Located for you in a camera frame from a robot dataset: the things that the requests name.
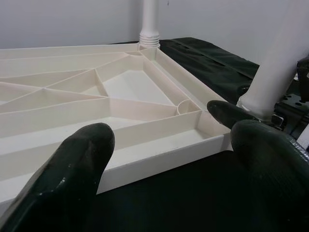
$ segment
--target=white pole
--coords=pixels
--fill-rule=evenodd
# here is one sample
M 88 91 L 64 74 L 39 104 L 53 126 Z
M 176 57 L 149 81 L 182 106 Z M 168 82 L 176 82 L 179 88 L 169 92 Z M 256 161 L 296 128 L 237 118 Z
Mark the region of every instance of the white pole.
M 140 32 L 140 46 L 159 47 L 158 0 L 144 0 L 143 25 Z
M 290 0 L 282 27 L 238 106 L 269 121 L 275 103 L 285 94 L 297 61 L 309 55 L 309 0 Z

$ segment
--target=3d printed tray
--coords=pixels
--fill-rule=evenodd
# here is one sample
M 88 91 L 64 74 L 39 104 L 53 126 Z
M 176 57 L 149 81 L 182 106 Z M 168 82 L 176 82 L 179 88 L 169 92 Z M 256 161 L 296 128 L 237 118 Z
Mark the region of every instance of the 3d printed tray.
M 98 193 L 226 150 L 205 111 L 216 93 L 138 44 L 0 50 L 0 214 L 80 127 L 104 122 L 115 152 Z

